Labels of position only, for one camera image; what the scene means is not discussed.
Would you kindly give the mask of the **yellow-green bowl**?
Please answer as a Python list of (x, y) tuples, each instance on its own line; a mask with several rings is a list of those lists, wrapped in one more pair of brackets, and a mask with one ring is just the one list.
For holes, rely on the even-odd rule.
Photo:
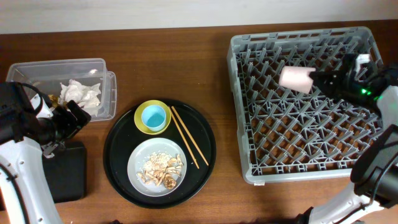
[[(147, 106), (150, 106), (150, 105), (159, 105), (166, 112), (166, 124), (163, 129), (161, 129), (160, 131), (157, 131), (157, 132), (151, 131), (149, 128), (147, 128), (142, 123), (142, 120), (141, 120), (141, 114), (142, 114), (144, 108)], [(136, 112), (134, 113), (134, 122), (135, 122), (136, 127), (138, 128), (138, 130), (140, 130), (141, 132), (143, 132), (145, 134), (157, 135), (157, 134), (164, 132), (167, 129), (168, 125), (170, 124), (170, 121), (171, 121), (171, 114), (170, 114), (170, 110), (169, 110), (168, 106), (164, 102), (159, 101), (159, 100), (149, 100), (149, 101), (143, 102), (141, 105), (138, 106), (138, 108), (136, 109)]]

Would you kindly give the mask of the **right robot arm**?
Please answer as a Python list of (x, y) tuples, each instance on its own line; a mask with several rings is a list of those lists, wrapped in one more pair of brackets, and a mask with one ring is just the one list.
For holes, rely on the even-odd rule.
[(397, 205), (397, 65), (380, 68), (365, 81), (357, 81), (368, 54), (348, 54), (339, 70), (285, 67), (282, 78), (297, 77), (290, 89), (308, 93), (313, 86), (324, 95), (374, 110), (382, 119), (382, 134), (354, 163), (349, 185), (329, 202), (310, 207), (295, 223), (358, 223), (372, 212)]

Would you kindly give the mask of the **wooden chopstick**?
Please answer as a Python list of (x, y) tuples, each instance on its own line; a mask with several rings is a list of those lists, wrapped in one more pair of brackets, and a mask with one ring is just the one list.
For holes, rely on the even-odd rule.
[(177, 130), (178, 130), (180, 136), (182, 137), (183, 142), (184, 142), (185, 146), (187, 147), (188, 152), (189, 152), (189, 154), (190, 154), (190, 156), (191, 156), (191, 158), (192, 158), (194, 164), (196, 165), (197, 169), (200, 169), (200, 167), (199, 167), (199, 165), (198, 165), (198, 162), (197, 162), (195, 156), (193, 155), (193, 152), (192, 152), (192, 150), (191, 150), (191, 148), (190, 148), (190, 146), (189, 146), (189, 144), (188, 144), (188, 142), (187, 142), (187, 140), (186, 140), (184, 134), (182, 133), (182, 130), (181, 130), (181, 128), (180, 128), (180, 126), (179, 126), (179, 124), (178, 124), (178, 122), (177, 122), (177, 120), (176, 120), (176, 118), (175, 118), (175, 116), (174, 116), (174, 114), (173, 114), (173, 112), (172, 112), (171, 107), (168, 106), (168, 108), (169, 108), (169, 110), (170, 110), (171, 117), (172, 117), (172, 119), (173, 119), (173, 121), (174, 121), (174, 123), (175, 123), (175, 125), (176, 125), (176, 127), (177, 127)]
[(205, 162), (205, 164), (207, 166), (209, 166), (209, 162), (207, 161), (206, 157), (204, 156), (204, 154), (202, 153), (200, 147), (198, 146), (196, 140), (193, 138), (192, 134), (190, 133), (189, 129), (187, 128), (187, 126), (185, 125), (185, 123), (183, 122), (183, 119), (180, 117), (179, 113), (177, 112), (177, 110), (175, 109), (174, 106), (171, 106), (172, 112), (180, 126), (180, 128), (182, 127), (187, 136), (189, 137), (189, 139), (191, 140), (192, 144), (195, 146), (196, 150), (198, 151), (199, 155), (201, 156), (201, 158), (203, 159), (203, 161)]

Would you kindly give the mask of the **blue cup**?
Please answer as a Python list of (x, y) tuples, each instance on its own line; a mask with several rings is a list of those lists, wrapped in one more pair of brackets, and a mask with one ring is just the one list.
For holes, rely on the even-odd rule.
[(144, 108), (141, 114), (142, 123), (153, 132), (160, 131), (166, 124), (166, 112), (159, 105)]

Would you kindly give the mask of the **pink cup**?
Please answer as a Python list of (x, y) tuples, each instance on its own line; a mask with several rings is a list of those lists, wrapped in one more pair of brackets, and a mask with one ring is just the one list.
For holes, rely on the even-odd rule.
[(313, 80), (309, 74), (315, 72), (312, 67), (285, 66), (280, 73), (279, 85), (300, 93), (308, 94), (313, 86)]

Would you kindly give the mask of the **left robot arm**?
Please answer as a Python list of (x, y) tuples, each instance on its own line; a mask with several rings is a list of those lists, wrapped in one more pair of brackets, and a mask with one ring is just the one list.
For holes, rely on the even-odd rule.
[(27, 83), (1, 83), (1, 197), (11, 223), (61, 223), (55, 204), (86, 193), (86, 149), (66, 144), (91, 120)]

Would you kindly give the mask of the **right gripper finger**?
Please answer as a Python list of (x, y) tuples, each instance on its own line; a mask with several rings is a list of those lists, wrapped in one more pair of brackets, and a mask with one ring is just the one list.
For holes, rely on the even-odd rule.
[(339, 74), (339, 71), (322, 71), (322, 72), (310, 72), (309, 77), (313, 81), (320, 81), (320, 82), (326, 82), (326, 81), (332, 81), (334, 80)]
[(333, 97), (333, 94), (335, 92), (333, 84), (330, 84), (329, 82), (323, 83), (323, 82), (313, 82), (313, 86), (317, 89), (320, 90), (320, 92), (327, 96), (327, 97)]

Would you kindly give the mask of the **white napkin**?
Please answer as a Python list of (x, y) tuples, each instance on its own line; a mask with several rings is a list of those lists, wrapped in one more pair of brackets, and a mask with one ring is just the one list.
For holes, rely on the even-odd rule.
[(96, 116), (101, 104), (99, 99), (101, 94), (100, 85), (100, 83), (97, 83), (92, 86), (86, 86), (73, 79), (69, 80), (68, 85), (60, 83), (61, 92), (58, 97), (58, 103), (66, 105), (69, 101), (74, 101), (88, 114)]

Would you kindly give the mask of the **gold foil wrapper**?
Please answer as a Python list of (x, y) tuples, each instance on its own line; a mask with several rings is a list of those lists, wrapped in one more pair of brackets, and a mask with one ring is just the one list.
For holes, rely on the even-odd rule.
[(58, 96), (48, 95), (48, 97), (49, 97), (49, 99), (50, 99), (50, 101), (52, 103), (52, 106), (54, 108), (56, 108), (58, 106), (62, 106), (62, 107), (66, 107), (67, 106), (67, 103), (62, 101)]

